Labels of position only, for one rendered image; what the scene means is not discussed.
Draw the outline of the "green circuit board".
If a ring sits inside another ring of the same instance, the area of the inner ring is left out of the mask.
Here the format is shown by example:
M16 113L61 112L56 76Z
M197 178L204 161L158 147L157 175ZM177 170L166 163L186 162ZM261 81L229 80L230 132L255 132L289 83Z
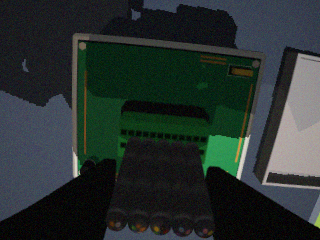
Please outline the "green circuit board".
M229 65L253 76L229 75ZM139 45L79 41L79 175L87 160L121 161L119 128L127 100L199 105L208 113L203 164L236 177L260 60Z

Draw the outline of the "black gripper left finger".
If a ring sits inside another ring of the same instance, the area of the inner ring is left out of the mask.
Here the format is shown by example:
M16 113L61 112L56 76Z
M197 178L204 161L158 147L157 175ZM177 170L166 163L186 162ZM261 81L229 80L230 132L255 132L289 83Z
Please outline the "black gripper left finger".
M0 240L103 240L116 183L115 159L48 193L31 207L0 221Z

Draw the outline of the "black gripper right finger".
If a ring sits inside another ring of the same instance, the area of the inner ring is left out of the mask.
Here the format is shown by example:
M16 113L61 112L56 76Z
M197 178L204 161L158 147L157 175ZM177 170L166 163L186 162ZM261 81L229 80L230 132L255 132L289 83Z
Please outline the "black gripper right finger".
M225 169L208 167L205 183L215 220L215 240L320 240L319 227Z

